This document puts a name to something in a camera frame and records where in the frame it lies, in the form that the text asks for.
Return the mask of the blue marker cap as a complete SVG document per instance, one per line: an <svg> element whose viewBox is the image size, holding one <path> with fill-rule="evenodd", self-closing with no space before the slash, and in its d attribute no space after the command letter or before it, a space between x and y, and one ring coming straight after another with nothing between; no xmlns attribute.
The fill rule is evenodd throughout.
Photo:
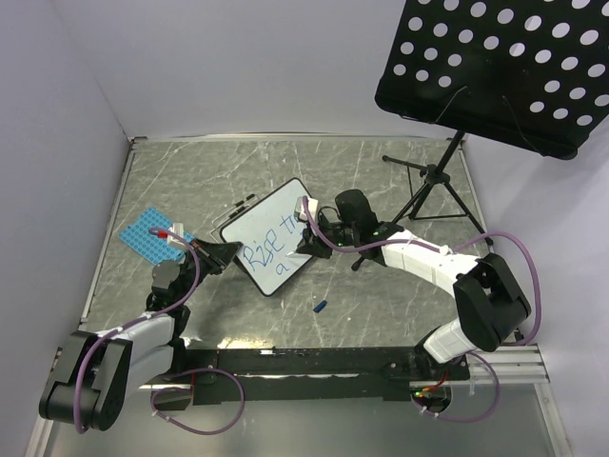
<svg viewBox="0 0 609 457"><path fill-rule="evenodd" d="M315 313L320 313L322 310L325 309L325 307L327 306L327 301L326 300L322 300L314 309L313 311Z"/></svg>

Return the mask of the small black-framed whiteboard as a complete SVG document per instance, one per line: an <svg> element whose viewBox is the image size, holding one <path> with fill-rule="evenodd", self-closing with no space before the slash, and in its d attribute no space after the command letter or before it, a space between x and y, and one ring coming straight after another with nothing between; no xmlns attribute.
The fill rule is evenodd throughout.
<svg viewBox="0 0 609 457"><path fill-rule="evenodd" d="M296 254L305 224L294 217L296 201L309 196L304 183L293 177L261 197L250 194L213 221L209 235L220 242L241 242L235 263L263 296L271 296L311 259Z"/></svg>

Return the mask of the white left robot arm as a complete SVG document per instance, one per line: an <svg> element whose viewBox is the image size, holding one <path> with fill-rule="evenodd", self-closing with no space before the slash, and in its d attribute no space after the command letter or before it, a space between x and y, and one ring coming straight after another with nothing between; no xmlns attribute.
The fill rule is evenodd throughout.
<svg viewBox="0 0 609 457"><path fill-rule="evenodd" d="M84 433L107 430L128 395L157 376L169 383L187 374L181 335L187 300L208 275L221 274L240 242L193 239L181 261L164 260L152 271L145 311L115 328L74 331L61 346L38 405L41 418L71 424Z"/></svg>

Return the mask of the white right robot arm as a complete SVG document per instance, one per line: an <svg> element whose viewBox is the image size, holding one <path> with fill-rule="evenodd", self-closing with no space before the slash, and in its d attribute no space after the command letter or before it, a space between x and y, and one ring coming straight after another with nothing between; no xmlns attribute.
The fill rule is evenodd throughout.
<svg viewBox="0 0 609 457"><path fill-rule="evenodd" d="M416 346L415 366L436 379L449 363L475 349L493 352L528 318L540 328L540 280L531 254L510 233L503 238L521 251L531 274L534 299L527 300L505 260L496 253L476 257L461 248L437 246L393 222L382 222L364 194L346 190L335 199L338 219L329 221L318 200L301 196L294 215L304 223L296 251L328 259L335 252L358 253L364 260L413 274L448 293L457 318L433 329Z"/></svg>

